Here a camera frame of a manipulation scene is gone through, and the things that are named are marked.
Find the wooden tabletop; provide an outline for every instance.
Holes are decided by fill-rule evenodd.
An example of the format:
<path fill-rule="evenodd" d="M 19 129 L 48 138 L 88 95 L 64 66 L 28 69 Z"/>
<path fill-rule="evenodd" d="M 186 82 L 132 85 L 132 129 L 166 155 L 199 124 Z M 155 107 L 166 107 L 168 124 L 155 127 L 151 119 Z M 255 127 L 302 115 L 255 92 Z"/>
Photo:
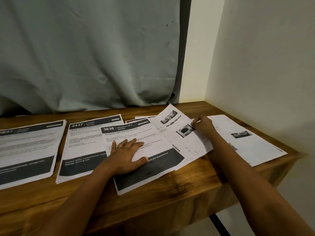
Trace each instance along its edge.
<path fill-rule="evenodd" d="M 287 155 L 255 167 L 275 186 L 281 182 L 294 162 L 301 157 L 296 150 L 206 102 L 180 103 L 175 106 L 190 118 L 195 118 L 200 114 L 206 116 L 225 114 L 236 123 L 285 150 Z M 157 115 L 165 107 L 166 105 L 157 105 L 1 118 L 0 129 L 62 119 L 67 120 L 67 127 L 61 141 L 53 176 L 0 190 L 0 235 L 31 234 L 88 177 L 81 177 L 58 185 L 55 183 L 69 123 L 116 114 L 121 114 L 125 121 L 134 119 L 135 116 Z M 172 232 L 235 204 L 237 200 L 224 180 L 224 176 L 209 161 L 208 157 L 211 154 L 214 154 L 213 151 L 178 171 L 168 173 L 121 196 L 117 195 L 114 183 L 110 180 L 93 213 L 86 233 L 92 234 L 101 229 L 124 225 L 126 231 L 140 235 L 136 224 L 146 225 L 147 229 L 141 229 L 145 232 L 157 232 L 162 228 L 164 232 Z M 162 217 L 162 220 L 156 220 L 156 217 Z"/>

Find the curtain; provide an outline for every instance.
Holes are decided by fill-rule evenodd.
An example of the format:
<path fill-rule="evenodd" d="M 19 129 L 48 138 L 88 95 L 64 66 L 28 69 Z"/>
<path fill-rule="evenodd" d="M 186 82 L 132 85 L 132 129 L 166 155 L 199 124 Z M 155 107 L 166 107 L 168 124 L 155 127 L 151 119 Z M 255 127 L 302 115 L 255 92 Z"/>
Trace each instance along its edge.
<path fill-rule="evenodd" d="M 0 0 L 0 114 L 165 104 L 179 0 Z"/>

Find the beige wall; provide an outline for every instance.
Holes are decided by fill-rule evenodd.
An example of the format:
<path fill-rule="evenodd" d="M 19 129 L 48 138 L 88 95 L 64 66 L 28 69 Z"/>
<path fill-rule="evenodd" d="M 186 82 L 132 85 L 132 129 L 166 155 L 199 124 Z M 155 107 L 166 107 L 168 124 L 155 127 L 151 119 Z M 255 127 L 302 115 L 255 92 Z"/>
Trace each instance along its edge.
<path fill-rule="evenodd" d="M 314 7 L 225 0 L 205 100 L 311 155 L 278 190 L 315 229 Z"/>
<path fill-rule="evenodd" d="M 191 0 L 179 102 L 203 101 L 224 0 Z"/>

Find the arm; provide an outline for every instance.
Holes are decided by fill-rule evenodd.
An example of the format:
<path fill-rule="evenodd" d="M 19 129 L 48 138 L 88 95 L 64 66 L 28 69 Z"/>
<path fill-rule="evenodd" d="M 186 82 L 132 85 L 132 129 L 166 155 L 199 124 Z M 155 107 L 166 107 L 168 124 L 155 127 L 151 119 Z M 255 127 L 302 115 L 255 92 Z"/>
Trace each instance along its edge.
<path fill-rule="evenodd" d="M 138 148 L 144 144 L 136 141 L 133 139 L 127 142 L 126 139 L 118 145 L 118 149 L 114 141 L 110 156 L 93 171 L 35 235 L 82 235 L 108 180 L 114 175 L 126 174 L 148 162 L 147 157 L 131 161 Z"/>
<path fill-rule="evenodd" d="M 315 235 L 281 194 L 216 132 L 210 119 L 200 116 L 192 125 L 210 139 L 213 160 L 226 175 L 256 235 Z"/>

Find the wooden surface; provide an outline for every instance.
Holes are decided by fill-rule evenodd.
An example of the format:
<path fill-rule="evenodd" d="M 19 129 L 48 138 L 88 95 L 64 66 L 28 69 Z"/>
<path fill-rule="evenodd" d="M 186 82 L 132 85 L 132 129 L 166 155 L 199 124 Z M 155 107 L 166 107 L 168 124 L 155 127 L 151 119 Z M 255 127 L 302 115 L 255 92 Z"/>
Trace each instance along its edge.
<path fill-rule="evenodd" d="M 294 162 L 302 156 L 296 150 L 206 102 L 181 103 L 175 106 L 190 118 L 199 114 L 207 116 L 225 114 L 236 123 L 285 150 L 287 155 L 255 167 L 274 186 L 281 182 Z M 88 177 L 58 185 L 55 183 L 69 123 L 119 113 L 125 121 L 135 116 L 157 115 L 165 107 L 158 105 L 0 119 L 0 129 L 62 119 L 68 121 L 53 176 L 0 190 L 0 235 L 30 235 Z M 237 199 L 224 175 L 209 161 L 208 157 L 211 154 L 214 152 L 211 151 L 180 170 L 168 173 L 121 196 L 117 195 L 114 183 L 110 180 L 93 213 L 86 234 L 101 231 L 115 232 L 113 235 L 118 235 L 118 232 L 125 231 L 127 235 L 163 235 L 234 205 Z"/>

